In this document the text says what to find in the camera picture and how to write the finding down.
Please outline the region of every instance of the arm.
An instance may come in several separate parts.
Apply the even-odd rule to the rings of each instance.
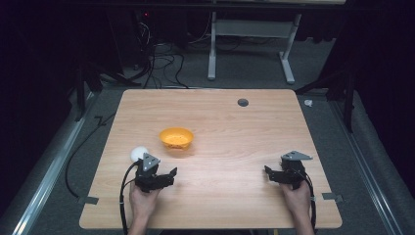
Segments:
[[[294,226],[298,235],[314,235],[310,222],[310,191],[305,181],[301,182],[300,188],[292,189],[292,185],[280,184],[284,192],[288,209],[293,215]]]
[[[129,200],[133,219],[128,231],[131,235],[145,235],[147,223],[156,208],[157,196],[161,189],[144,193],[134,183],[131,183]]]

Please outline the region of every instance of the wrist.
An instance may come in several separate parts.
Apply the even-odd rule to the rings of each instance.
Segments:
[[[297,213],[293,214],[294,224],[296,228],[296,232],[299,235],[311,235],[314,234],[310,216],[308,213]]]
[[[137,216],[134,217],[128,234],[131,235],[144,235],[146,234],[147,223],[149,222],[149,218],[147,216]]]

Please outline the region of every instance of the table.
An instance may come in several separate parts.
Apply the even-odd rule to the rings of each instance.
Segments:
[[[239,106],[240,99],[248,105]],[[159,133],[172,126],[194,133],[189,149],[162,144]],[[161,159],[158,174],[178,167],[174,185],[160,193],[149,228],[294,227],[282,191],[264,172],[265,165],[281,169],[280,157],[293,150],[313,157],[303,165],[317,198],[316,227],[342,224],[336,203],[322,198],[331,189],[292,90],[125,91],[89,192],[99,201],[84,206],[81,227],[121,228],[119,189],[137,146]],[[128,190],[124,195],[129,224]]]

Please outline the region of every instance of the metal bracket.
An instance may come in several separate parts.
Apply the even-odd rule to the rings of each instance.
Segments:
[[[292,151],[288,154],[281,156],[281,159],[289,160],[289,161],[301,161],[301,160],[312,160],[312,157],[309,155],[302,154],[297,151]]]
[[[147,153],[144,153],[143,155],[143,170],[148,171],[149,169],[153,168],[154,166],[158,165],[161,160],[150,155]]]
[[[322,193],[324,200],[334,200],[336,203],[342,203],[345,200],[342,195],[336,195],[334,193]]]

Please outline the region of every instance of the white ball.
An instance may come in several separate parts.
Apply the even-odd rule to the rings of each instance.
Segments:
[[[146,147],[138,146],[137,148],[133,149],[131,151],[131,160],[135,163],[138,161],[138,159],[143,160],[144,154],[148,154],[149,151],[146,149]]]

